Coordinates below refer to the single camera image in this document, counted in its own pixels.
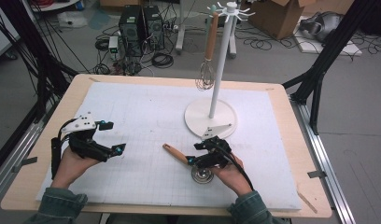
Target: computer case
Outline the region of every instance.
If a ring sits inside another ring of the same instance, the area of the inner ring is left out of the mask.
[[[159,8],[144,7],[144,16],[150,49],[164,49],[163,20]]]
[[[126,5],[120,16],[119,28],[126,57],[141,57],[142,45],[146,39],[146,30],[142,7]]]

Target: aluminum frame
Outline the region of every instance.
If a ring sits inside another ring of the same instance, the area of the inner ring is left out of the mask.
[[[296,108],[299,110],[300,116],[302,117],[303,126],[306,130],[307,136],[309,137],[319,169],[326,174],[326,177],[322,180],[324,180],[330,191],[339,218],[343,224],[355,224],[356,221],[336,178],[336,174],[331,166],[325,147],[322,145],[321,138],[314,134],[313,129],[309,124],[310,112],[307,105],[299,105],[296,102],[291,103],[296,104]]]
[[[6,190],[7,184],[12,181],[13,177],[17,174],[14,172],[15,167],[21,166],[21,162],[27,157],[31,148],[34,146],[39,135],[45,127],[44,119],[38,123],[32,123],[25,134],[22,136],[19,143],[15,146],[13,151],[7,157],[7,160],[0,168],[0,195]]]

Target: white pole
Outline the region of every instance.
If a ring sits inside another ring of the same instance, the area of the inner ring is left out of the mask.
[[[229,37],[231,35],[231,30],[233,25],[233,16],[228,15],[228,17],[229,17],[229,20],[225,22],[225,26],[223,27],[222,43],[220,44],[220,54],[219,54],[219,63],[217,68],[217,76],[216,76],[216,81],[214,84],[213,99],[211,101],[210,115],[209,115],[211,119],[214,118],[214,114],[215,114],[215,109],[216,109],[218,94],[219,94],[220,81],[222,80],[223,67],[225,65],[226,51],[228,50]]]

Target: whisk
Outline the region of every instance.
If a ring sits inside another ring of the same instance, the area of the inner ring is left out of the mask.
[[[209,27],[207,44],[205,46],[205,61],[202,62],[200,66],[200,78],[196,79],[196,87],[200,91],[209,90],[214,86],[214,69],[211,65],[211,60],[213,58],[215,41],[217,37],[218,29],[218,16],[217,12],[213,13],[213,19]]]

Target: sleeve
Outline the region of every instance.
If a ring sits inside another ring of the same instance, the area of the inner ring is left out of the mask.
[[[46,188],[38,212],[24,224],[75,223],[87,201],[86,194],[76,195],[69,189]]]
[[[239,224],[284,223],[281,219],[272,217],[257,191],[252,191],[237,198],[236,202],[228,208],[228,211]]]

